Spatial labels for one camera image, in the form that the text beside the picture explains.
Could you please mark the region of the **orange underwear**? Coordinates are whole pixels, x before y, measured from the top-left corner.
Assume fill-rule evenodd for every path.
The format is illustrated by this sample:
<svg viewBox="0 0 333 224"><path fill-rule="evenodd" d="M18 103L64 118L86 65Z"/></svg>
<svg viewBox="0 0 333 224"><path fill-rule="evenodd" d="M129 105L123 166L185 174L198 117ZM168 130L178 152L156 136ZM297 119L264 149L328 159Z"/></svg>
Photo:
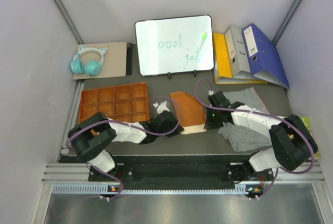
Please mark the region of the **orange underwear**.
<svg viewBox="0 0 333 224"><path fill-rule="evenodd" d="M171 99L176 103L176 117L183 128L182 135L206 132L206 112L204 107L191 94L183 91L172 92Z"/></svg>

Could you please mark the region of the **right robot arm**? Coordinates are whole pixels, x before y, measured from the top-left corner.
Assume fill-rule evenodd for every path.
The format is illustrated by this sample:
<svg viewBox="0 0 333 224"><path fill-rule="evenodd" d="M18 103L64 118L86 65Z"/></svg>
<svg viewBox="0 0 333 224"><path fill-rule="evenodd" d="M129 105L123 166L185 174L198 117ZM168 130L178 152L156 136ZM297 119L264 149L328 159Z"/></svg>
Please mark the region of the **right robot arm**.
<svg viewBox="0 0 333 224"><path fill-rule="evenodd" d="M318 146L297 115L271 116L244 103L231 103L221 91L209 91L209 114L222 128L222 133L235 149L258 149L268 146L244 161L243 174L255 180L263 170L283 168L294 171L313 157Z"/></svg>

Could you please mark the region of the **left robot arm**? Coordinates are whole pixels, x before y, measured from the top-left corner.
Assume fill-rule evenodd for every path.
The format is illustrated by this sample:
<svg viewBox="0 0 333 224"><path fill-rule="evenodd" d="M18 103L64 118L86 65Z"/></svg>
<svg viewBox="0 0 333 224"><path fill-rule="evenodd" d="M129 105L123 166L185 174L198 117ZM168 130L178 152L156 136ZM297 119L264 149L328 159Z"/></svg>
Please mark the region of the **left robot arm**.
<svg viewBox="0 0 333 224"><path fill-rule="evenodd" d="M167 110L148 121L133 123L116 121L99 112L68 132L67 146L74 150L79 161L97 168L101 176L110 181L118 174L112 155L106 151L111 142L145 145L158 137L172 137L181 131L180 123Z"/></svg>

